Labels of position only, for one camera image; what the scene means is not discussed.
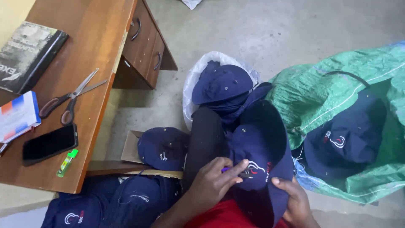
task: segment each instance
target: concrete floor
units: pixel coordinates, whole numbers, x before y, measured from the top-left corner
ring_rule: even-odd
[[[93,160],[120,160],[129,130],[172,126],[187,131],[182,90],[188,70],[220,51],[251,64],[264,81],[282,69],[405,37],[403,0],[203,0],[189,10],[179,0],[147,0],[176,60],[153,91],[112,90]],[[401,189],[378,206],[308,192],[322,227],[404,227]]]

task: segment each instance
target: black book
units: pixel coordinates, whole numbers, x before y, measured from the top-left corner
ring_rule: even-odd
[[[16,94],[30,91],[52,62],[68,35],[23,22],[0,51],[0,88]]]

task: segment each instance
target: red shirt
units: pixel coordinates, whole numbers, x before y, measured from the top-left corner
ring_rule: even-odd
[[[219,202],[207,212],[194,217],[184,228],[257,228],[239,209],[235,200]],[[274,228],[288,228],[280,219]]]

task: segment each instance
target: leg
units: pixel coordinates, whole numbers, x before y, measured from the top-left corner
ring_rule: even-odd
[[[216,157],[224,156],[227,145],[221,117],[209,108],[193,114],[190,143],[183,172],[183,193],[193,183],[198,171]]]

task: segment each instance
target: black phone case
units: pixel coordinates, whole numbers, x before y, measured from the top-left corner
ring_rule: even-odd
[[[75,144],[73,145],[73,146],[71,146],[71,147],[69,147],[69,148],[66,148],[66,149],[63,149],[63,150],[60,150],[60,151],[58,151],[58,152],[55,152],[55,153],[53,153],[53,154],[51,154],[51,155],[48,155],[48,156],[46,156],[46,157],[43,157],[43,158],[40,158],[40,159],[30,159],[30,160],[24,160],[23,159],[23,166],[31,166],[31,165],[34,165],[34,164],[36,164],[36,163],[38,163],[38,162],[41,162],[41,161],[44,161],[44,160],[46,160],[46,159],[48,159],[48,158],[50,158],[50,157],[53,157],[53,156],[55,156],[55,155],[58,155],[58,154],[60,154],[60,153],[63,153],[63,152],[65,152],[65,151],[68,151],[68,150],[70,150],[70,149],[73,149],[73,148],[75,148],[75,147],[77,147],[78,145],[79,145],[79,139],[78,139],[78,137],[77,137],[77,126],[76,126],[76,124],[72,124],[73,125],[73,131],[74,131],[74,134],[75,134]]]

